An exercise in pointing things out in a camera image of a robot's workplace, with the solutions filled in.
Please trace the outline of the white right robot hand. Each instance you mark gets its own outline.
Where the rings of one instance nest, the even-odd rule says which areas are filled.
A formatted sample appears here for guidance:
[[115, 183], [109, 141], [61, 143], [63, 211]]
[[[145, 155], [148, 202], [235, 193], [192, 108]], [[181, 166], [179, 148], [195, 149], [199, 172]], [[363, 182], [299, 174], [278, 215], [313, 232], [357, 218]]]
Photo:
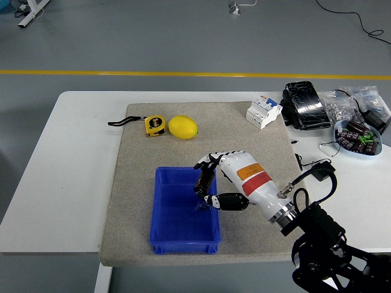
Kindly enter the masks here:
[[[236, 186], [237, 192], [219, 195], [208, 193], [217, 166]], [[194, 169], [201, 170], [194, 192], [216, 209], [243, 211], [250, 204], [256, 204], [268, 221], [276, 222], [282, 228], [298, 215], [290, 197], [277, 189], [268, 173], [248, 152], [210, 153], [199, 160]]]

